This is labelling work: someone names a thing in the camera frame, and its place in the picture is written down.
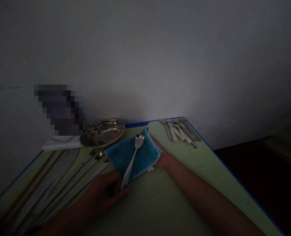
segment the metal plate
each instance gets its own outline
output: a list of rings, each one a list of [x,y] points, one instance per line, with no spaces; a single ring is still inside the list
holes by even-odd
[[[118,119],[102,120],[86,129],[80,142],[89,148],[113,145],[124,133],[125,124]]]

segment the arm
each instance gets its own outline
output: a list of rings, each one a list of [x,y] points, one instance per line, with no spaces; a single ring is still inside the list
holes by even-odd
[[[81,228],[104,216],[131,192],[129,187],[120,191],[121,183],[119,172],[96,177],[75,205],[42,227],[36,235],[76,235]],[[114,195],[110,197],[108,192],[114,192]]]
[[[262,235],[262,231],[224,195],[163,150],[154,165],[164,168],[185,193],[190,203],[219,235]]]

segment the hand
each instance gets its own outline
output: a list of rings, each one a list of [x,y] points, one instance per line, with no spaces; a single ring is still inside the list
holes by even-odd
[[[155,167],[159,167],[159,168],[166,168],[170,159],[173,158],[171,154],[169,154],[164,147],[160,144],[159,141],[157,141],[155,138],[153,138],[153,136],[151,135],[153,141],[155,142],[155,144],[163,151],[161,153],[161,157],[160,159],[157,161],[157,163],[155,163]]]
[[[96,177],[73,206],[76,217],[80,217],[84,224],[89,224],[109,212],[131,192],[130,187],[120,191],[121,183],[122,178],[117,171]]]

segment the blue table edge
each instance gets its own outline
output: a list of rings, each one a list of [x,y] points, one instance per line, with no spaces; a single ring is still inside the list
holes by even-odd
[[[166,120],[169,119],[174,119],[174,118],[179,118],[183,116],[178,116],[178,117],[172,117],[172,118],[167,118]],[[135,128],[135,127],[140,127],[140,126],[147,126],[150,122],[152,121],[158,121],[158,120],[151,120],[151,121],[145,121],[145,122],[138,122],[138,123],[131,123],[131,124],[126,124],[126,128]],[[197,130],[191,125],[191,123],[188,121],[190,126],[197,132]],[[239,181],[239,179],[233,174],[233,172],[227,167],[227,165],[222,161],[222,159],[214,152],[214,150],[209,146],[209,144],[204,140],[204,138],[197,132],[197,134],[201,137],[201,139],[207,144],[207,146],[211,149],[211,151],[217,156],[217,158],[222,162],[222,164],[227,168],[227,170],[233,175],[233,177],[237,180],[237,182],[244,188],[244,190],[248,193],[248,195],[254,200],[254,202],[260,207],[260,209],[266,214],[266,216],[271,220],[271,222],[277,227],[277,229],[284,235],[286,234],[283,232],[283,230],[277,225],[277,223],[270,217],[270,215],[265,211],[265,209],[257,202],[257,200],[253,197],[253,195],[245,188],[245,186]],[[43,150],[41,150],[38,155],[21,171],[21,173],[5,188],[4,191],[0,194],[0,198],[7,192],[7,190],[18,180],[18,178],[32,165],[32,163],[42,154]]]

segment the towel tag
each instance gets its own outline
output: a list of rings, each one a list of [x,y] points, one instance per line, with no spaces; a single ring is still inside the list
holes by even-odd
[[[150,168],[148,169],[148,172],[150,173],[150,172],[152,172],[152,171],[154,171],[154,168],[153,168],[153,167],[150,167]]]

